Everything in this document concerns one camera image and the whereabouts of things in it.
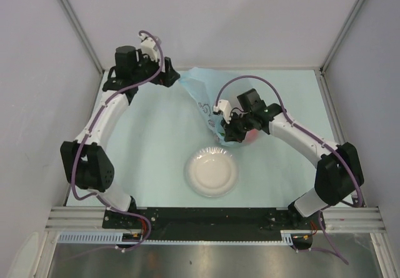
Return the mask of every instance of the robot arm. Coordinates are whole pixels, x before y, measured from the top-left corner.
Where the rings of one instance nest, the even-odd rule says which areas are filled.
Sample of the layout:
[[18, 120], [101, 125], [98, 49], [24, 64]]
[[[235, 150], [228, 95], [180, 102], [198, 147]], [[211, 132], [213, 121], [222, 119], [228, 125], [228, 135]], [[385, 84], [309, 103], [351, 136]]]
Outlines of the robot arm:
[[[237, 99], [243, 114], [233, 112], [226, 100], [220, 100], [218, 105], [214, 106], [214, 113], [223, 113], [224, 116], [221, 124], [225, 130], [225, 141], [242, 142], [248, 131], [263, 130], [288, 143], [304, 155], [317, 170], [314, 187], [292, 202], [290, 209], [302, 217], [309, 217], [326, 206], [336, 205], [354, 191], [354, 185], [337, 157], [325, 146], [294, 127], [293, 123], [288, 122], [280, 105], [267, 106], [255, 89], [241, 94]], [[335, 142], [320, 139], [325, 145], [336, 150], [350, 167], [358, 185], [362, 185], [364, 178], [356, 148], [348, 142], [340, 146]]]
[[[138, 87], [115, 95], [125, 87], [132, 86], [151, 77], [159, 69], [156, 46], [153, 39], [141, 36], [141, 48], [123, 46], [116, 49], [116, 66], [110, 69], [103, 85], [100, 103], [83, 131], [72, 142], [61, 146], [62, 163], [69, 183], [71, 183], [73, 163], [78, 147], [84, 143], [76, 169], [75, 185], [97, 193], [103, 201], [121, 211], [136, 209], [135, 200], [126, 194], [115, 182], [114, 167], [105, 153], [109, 137], [123, 112], [131, 104]], [[164, 58], [164, 72], [160, 72], [151, 82], [170, 87], [179, 74], [173, 69], [171, 60]], [[102, 109], [101, 117], [96, 118]]]

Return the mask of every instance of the white table surface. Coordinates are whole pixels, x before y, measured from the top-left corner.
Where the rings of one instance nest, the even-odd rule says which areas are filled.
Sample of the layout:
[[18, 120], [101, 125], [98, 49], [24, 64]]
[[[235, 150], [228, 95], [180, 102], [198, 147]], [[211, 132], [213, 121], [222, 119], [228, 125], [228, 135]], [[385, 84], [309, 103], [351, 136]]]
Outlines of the white table surface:
[[[232, 71], [270, 81], [287, 110], [310, 130], [333, 140], [326, 110], [313, 71]], [[277, 102], [273, 92], [252, 82], [266, 104]], [[300, 153], [275, 137], [228, 148], [239, 164], [239, 182], [227, 195], [207, 198], [184, 179], [184, 165], [200, 148], [215, 146], [196, 102], [180, 83], [169, 89], [153, 84], [139, 88], [131, 106], [116, 124], [107, 145], [115, 168], [114, 181], [143, 207], [287, 207], [314, 185], [316, 170]], [[79, 194], [86, 191], [78, 189]], [[95, 198], [68, 206], [101, 206]]]

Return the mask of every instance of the plastic bag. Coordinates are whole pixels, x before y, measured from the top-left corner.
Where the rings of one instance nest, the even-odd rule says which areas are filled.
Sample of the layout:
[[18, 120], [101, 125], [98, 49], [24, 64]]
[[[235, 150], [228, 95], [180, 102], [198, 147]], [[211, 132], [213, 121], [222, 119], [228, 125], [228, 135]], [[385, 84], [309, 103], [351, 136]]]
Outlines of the plastic bag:
[[[210, 128], [214, 133], [216, 141], [221, 145], [228, 147], [239, 146], [240, 143], [224, 141], [225, 134], [221, 125], [223, 117], [222, 115], [213, 114], [212, 109], [219, 90], [225, 85], [225, 83], [235, 77], [237, 77], [237, 75], [229, 72], [194, 67], [193, 69], [181, 74], [181, 78], [179, 79], [181, 85], [196, 101], [199, 112], [203, 116], [208, 128]], [[252, 86], [249, 80], [240, 79], [229, 85], [222, 93], [220, 99], [228, 100], [231, 103], [232, 108], [238, 107], [241, 109], [240, 103], [236, 97], [250, 89], [252, 89]], [[242, 144], [246, 143], [249, 143], [247, 136]]]

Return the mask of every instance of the wall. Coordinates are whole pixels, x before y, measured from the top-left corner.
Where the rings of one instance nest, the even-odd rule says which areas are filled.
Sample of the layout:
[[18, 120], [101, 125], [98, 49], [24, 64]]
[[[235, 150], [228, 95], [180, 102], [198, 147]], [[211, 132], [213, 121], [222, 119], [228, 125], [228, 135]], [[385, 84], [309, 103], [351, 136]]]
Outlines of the wall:
[[0, 277], [66, 193], [59, 146], [88, 119], [99, 74], [57, 0], [0, 0]]
[[102, 66], [158, 35], [178, 67], [318, 67], [355, 0], [70, 0]]
[[358, 148], [370, 206], [400, 257], [400, 0], [368, 0], [327, 70], [347, 139]]

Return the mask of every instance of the white plate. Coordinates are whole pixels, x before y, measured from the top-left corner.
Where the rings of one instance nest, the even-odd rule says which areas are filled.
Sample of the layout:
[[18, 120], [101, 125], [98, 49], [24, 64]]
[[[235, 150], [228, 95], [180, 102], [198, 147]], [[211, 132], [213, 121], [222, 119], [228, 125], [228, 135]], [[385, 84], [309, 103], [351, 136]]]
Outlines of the white plate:
[[221, 147], [197, 151], [186, 163], [185, 177], [200, 195], [220, 197], [238, 182], [239, 169], [232, 154]]

